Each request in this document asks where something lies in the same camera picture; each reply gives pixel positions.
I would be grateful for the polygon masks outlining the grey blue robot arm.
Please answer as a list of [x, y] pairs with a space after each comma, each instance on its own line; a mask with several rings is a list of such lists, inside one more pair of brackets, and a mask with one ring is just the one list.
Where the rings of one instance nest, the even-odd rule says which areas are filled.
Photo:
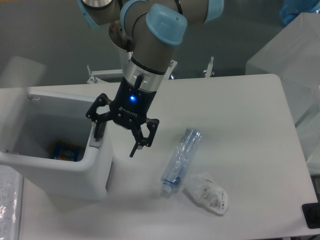
[[86, 113], [94, 126], [94, 138], [106, 122], [130, 130], [134, 149], [150, 147], [159, 120], [148, 118], [148, 110], [182, 43], [189, 25], [218, 18], [222, 0], [80, 0], [78, 6], [91, 26], [119, 21], [128, 37], [132, 55], [114, 99], [100, 94]]

